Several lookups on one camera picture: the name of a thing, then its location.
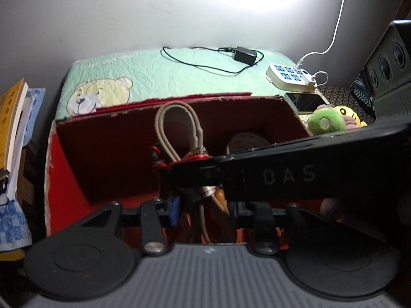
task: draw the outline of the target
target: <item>speaker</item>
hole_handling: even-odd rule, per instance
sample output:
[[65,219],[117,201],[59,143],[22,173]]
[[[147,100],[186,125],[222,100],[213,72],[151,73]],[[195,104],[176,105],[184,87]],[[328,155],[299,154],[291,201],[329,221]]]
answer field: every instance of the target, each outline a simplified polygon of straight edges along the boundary
[[393,21],[361,72],[377,122],[411,120],[411,21]]

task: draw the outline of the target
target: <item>bear ear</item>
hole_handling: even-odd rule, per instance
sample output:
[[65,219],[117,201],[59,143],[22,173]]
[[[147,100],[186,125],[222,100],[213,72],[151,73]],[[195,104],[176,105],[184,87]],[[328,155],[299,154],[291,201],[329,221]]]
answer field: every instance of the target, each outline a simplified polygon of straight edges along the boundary
[[82,87],[83,85],[85,85],[87,82],[81,82],[77,85],[77,87],[75,87],[74,91],[76,91],[78,88]]
[[127,90],[129,90],[133,86],[133,81],[131,81],[129,78],[127,78],[125,76],[122,77],[122,78],[116,79],[116,81],[120,82],[123,85],[125,85]]

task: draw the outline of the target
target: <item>power strip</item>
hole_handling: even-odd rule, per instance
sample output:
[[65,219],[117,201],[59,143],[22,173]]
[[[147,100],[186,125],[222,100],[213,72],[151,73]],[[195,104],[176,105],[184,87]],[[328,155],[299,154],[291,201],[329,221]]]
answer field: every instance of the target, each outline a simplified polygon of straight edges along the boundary
[[287,65],[270,63],[266,71],[267,79],[277,88],[287,91],[313,93],[317,83],[304,69],[298,70]]

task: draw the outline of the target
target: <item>black circular cover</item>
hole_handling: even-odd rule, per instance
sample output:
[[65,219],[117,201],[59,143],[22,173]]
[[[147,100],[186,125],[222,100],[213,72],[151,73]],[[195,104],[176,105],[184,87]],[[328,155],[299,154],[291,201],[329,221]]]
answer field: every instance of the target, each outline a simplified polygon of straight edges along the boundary
[[368,236],[336,232],[291,247],[286,265],[297,280],[315,291],[356,297],[387,286],[397,272],[398,256],[394,248]]
[[131,274],[136,258],[122,240],[92,227],[72,227],[27,254],[27,277],[48,297],[84,300],[104,295]]

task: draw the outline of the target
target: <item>cartoon bear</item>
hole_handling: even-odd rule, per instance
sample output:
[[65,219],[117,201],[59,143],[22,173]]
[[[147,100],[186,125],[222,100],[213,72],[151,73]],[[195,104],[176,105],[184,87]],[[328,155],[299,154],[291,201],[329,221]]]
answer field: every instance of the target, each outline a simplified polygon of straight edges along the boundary
[[133,82],[126,77],[81,82],[67,102],[70,116],[94,112],[96,108],[125,104]]

